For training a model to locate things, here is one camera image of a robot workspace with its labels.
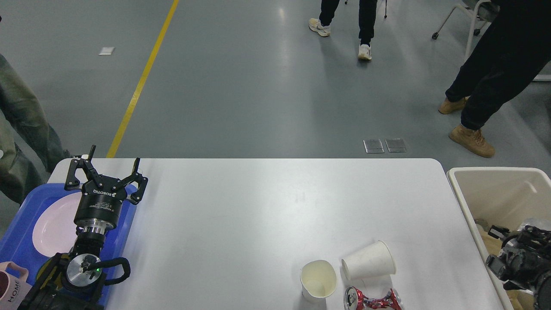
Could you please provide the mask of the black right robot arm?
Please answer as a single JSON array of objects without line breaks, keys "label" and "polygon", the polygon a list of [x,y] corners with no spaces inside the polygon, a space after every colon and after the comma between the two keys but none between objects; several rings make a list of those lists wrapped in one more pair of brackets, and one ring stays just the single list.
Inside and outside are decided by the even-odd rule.
[{"label": "black right robot arm", "polygon": [[488,235],[502,241],[498,255],[489,255],[486,266],[504,281],[505,290],[529,290],[535,310],[551,308],[551,232],[525,225],[521,231],[493,225]]}]

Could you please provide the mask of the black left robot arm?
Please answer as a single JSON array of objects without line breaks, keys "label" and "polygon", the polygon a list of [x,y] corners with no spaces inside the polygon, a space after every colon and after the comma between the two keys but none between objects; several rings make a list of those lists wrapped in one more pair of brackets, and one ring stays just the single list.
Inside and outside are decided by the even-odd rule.
[{"label": "black left robot arm", "polygon": [[108,232],[118,227],[123,203],[141,202],[148,178],[139,172],[140,158],[126,178],[99,174],[92,164],[95,148],[92,145],[87,158],[71,160],[64,184],[66,191],[80,191],[74,245],[44,263],[20,310],[102,310],[103,288],[130,276],[126,258],[105,260],[100,253]]}]

